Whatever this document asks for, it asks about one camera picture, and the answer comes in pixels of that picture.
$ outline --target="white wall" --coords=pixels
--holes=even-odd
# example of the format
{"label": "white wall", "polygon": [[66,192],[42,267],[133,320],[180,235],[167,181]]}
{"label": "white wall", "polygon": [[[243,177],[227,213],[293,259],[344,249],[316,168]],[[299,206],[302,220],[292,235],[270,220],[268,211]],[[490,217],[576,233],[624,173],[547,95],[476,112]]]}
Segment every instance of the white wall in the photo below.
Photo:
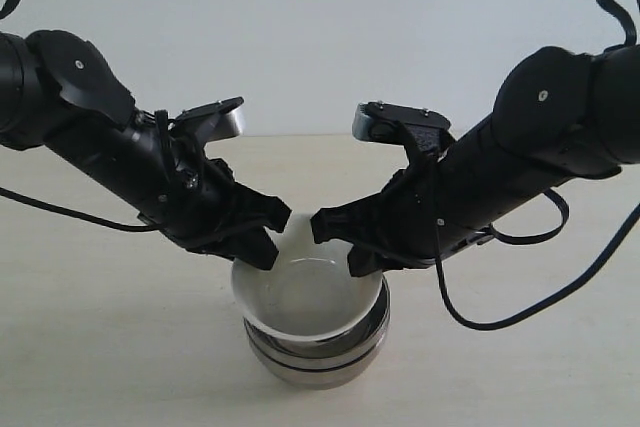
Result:
{"label": "white wall", "polygon": [[470,127],[539,47],[622,40],[594,0],[24,0],[1,28],[92,40],[146,110],[242,95],[251,135],[349,132],[375,99]]}

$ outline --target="table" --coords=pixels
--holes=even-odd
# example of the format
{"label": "table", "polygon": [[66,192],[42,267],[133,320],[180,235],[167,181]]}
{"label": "table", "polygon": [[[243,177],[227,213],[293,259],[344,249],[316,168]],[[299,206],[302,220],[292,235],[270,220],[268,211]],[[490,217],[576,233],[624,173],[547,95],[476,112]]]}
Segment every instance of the table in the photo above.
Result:
{"label": "table", "polygon": [[[402,149],[348,136],[211,144],[240,182],[313,212],[377,191]],[[135,223],[135,212],[45,149],[0,153],[0,185]],[[446,263],[459,309],[495,320],[579,275],[636,205],[640,168],[560,191],[558,238],[491,242]],[[300,391],[253,357],[230,264],[157,233],[126,234],[0,200],[0,426],[636,426],[640,418],[640,229],[583,290],[505,331],[445,312],[435,272],[387,274],[387,343],[357,380]],[[555,225],[544,198],[498,223]]]}

